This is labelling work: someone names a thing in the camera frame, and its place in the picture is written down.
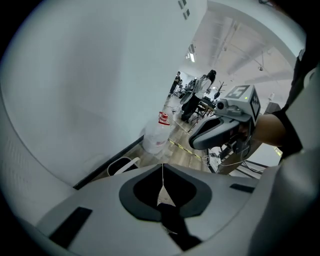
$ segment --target plastic bottle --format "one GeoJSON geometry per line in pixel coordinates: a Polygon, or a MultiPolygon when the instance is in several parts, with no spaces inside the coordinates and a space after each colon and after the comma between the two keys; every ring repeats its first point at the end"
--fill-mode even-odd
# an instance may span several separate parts
{"type": "Polygon", "coordinates": [[[142,142],[144,150],[150,154],[158,154],[165,147],[169,134],[170,123],[168,122],[168,115],[164,112],[159,112],[158,120],[149,122],[145,128],[142,142]]]}

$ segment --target person in white shirt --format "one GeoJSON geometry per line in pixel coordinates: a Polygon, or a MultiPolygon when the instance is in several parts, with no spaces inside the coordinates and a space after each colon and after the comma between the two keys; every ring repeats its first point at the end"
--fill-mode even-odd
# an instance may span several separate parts
{"type": "Polygon", "coordinates": [[[182,121],[188,122],[189,118],[196,111],[197,106],[203,98],[204,94],[214,83],[216,74],[217,72],[215,70],[211,70],[208,75],[204,75],[200,78],[201,84],[199,88],[196,88],[195,93],[192,95],[192,98],[186,103],[186,106],[184,107],[184,112],[181,116],[182,121]]]}

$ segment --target yellow and black floor tape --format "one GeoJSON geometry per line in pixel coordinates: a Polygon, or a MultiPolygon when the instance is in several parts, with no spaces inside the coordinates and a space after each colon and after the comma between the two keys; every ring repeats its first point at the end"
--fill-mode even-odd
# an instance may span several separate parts
{"type": "Polygon", "coordinates": [[[183,146],[181,146],[179,143],[174,142],[172,139],[168,138],[168,141],[170,141],[172,144],[178,146],[180,149],[187,151],[189,154],[194,155],[196,158],[202,159],[201,156],[198,156],[195,153],[192,153],[189,149],[184,148],[183,146]]]}

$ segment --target white ceiling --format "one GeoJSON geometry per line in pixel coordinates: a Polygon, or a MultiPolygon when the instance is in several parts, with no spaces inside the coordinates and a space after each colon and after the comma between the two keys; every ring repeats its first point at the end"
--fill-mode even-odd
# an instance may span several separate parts
{"type": "Polygon", "coordinates": [[[225,87],[228,91],[236,85],[254,84],[262,105],[274,93],[272,101],[284,106],[293,69],[257,31],[208,10],[192,43],[195,46],[195,62],[184,59],[179,70],[199,77],[215,69],[216,86],[219,81],[224,81],[228,84],[225,87]]]}

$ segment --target wooden floor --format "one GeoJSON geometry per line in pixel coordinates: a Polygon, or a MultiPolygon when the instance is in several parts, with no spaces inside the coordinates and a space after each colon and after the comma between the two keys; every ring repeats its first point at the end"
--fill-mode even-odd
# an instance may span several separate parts
{"type": "MultiPolygon", "coordinates": [[[[184,148],[195,153],[196,155],[200,157],[205,156],[205,150],[196,150],[191,148],[189,145],[189,134],[187,133],[187,131],[190,129],[193,123],[186,123],[180,119],[182,114],[180,100],[176,96],[168,97],[162,111],[167,113],[170,117],[169,122],[171,132],[169,138],[172,141],[180,144],[184,148]]],[[[132,148],[129,152],[127,152],[124,157],[129,157],[130,159],[139,157],[139,167],[168,163],[190,167],[198,171],[210,173],[209,168],[202,162],[201,159],[170,143],[169,141],[166,142],[164,149],[158,154],[150,154],[146,152],[143,149],[141,142],[134,148],[132,148]]],[[[98,175],[94,179],[94,181],[107,176],[107,171],[104,171],[100,175],[98,175]]]]}

